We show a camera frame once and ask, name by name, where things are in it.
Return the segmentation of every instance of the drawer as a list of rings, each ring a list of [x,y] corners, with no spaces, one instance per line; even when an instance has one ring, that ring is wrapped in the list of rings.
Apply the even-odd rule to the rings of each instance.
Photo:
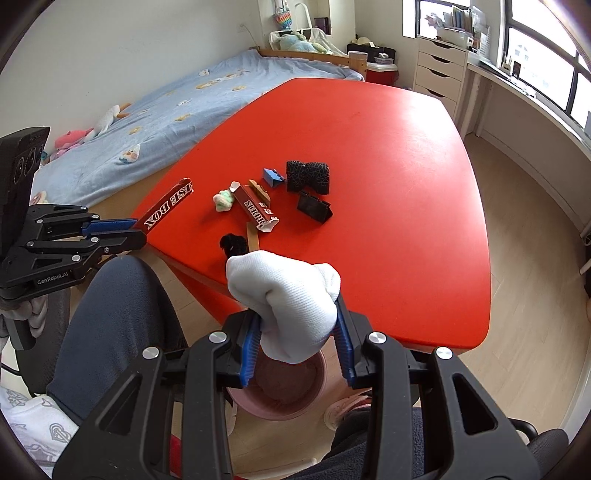
[[[426,38],[418,39],[418,50],[439,57],[441,59],[452,61],[461,65],[462,68],[466,63],[466,50],[459,50],[458,48],[449,47],[440,43],[436,43]]]
[[[444,73],[448,77],[453,77],[459,81],[462,81],[462,77],[464,76],[463,66],[440,57],[434,57],[428,53],[419,52],[418,64],[436,72]]]
[[[453,114],[456,111],[456,102],[450,100],[447,97],[439,95],[437,92],[433,92],[428,88],[421,87],[420,85],[415,85],[414,91],[418,93],[424,93],[425,95],[429,95],[435,97],[437,100],[440,100],[443,106],[446,108],[447,112],[449,113],[449,116],[453,118]]]
[[[460,85],[462,83],[442,73],[435,73],[432,70],[417,65],[417,80],[415,84],[422,85],[455,102],[460,95]]]

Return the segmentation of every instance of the pink bowl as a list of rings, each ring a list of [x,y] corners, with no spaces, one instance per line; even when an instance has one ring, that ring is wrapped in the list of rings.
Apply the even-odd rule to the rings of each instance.
[[[228,388],[234,401],[248,413],[265,420],[291,420],[309,410],[326,384],[322,352],[290,365],[259,351],[255,374],[246,388]]]

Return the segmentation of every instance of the silver screw head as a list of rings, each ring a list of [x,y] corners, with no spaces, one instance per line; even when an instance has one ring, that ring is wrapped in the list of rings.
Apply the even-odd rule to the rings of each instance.
[[[453,357],[453,352],[446,346],[438,347],[435,354],[442,360],[449,360]]]
[[[384,343],[387,337],[382,332],[371,332],[368,338],[370,342],[380,344]]]
[[[158,348],[155,346],[149,346],[148,348],[144,348],[144,351],[142,352],[142,356],[146,360],[152,360],[153,358],[156,358],[159,354],[160,352],[158,351]]]
[[[223,343],[228,339],[225,332],[212,332],[209,334],[209,341],[211,343]]]

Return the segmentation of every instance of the black storage box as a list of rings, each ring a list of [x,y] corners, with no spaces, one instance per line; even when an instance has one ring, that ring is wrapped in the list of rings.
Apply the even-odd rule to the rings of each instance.
[[[396,63],[396,50],[388,47],[370,47],[369,45],[357,45],[356,43],[350,43],[347,45],[347,53],[350,51],[363,51],[368,55],[368,61],[375,61],[375,57],[378,53],[386,53],[388,57],[394,59]]]

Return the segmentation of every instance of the blue gripper pad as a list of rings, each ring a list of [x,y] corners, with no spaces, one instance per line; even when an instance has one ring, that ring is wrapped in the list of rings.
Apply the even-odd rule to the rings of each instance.
[[[118,220],[97,220],[88,224],[88,227],[82,229],[82,235],[91,236],[96,233],[114,232],[119,230],[129,230],[138,220],[135,218],[125,218]]]
[[[242,345],[242,365],[240,368],[240,383],[243,387],[255,373],[256,358],[261,344],[261,317],[255,315],[252,319],[244,344]]]
[[[345,321],[343,320],[343,314],[341,313],[339,306],[336,308],[336,324],[333,329],[333,336],[335,337],[336,352],[339,356],[340,370],[343,374],[343,378],[347,381],[347,384],[351,386],[355,379],[355,369],[353,366],[353,345],[351,339],[345,328]]]

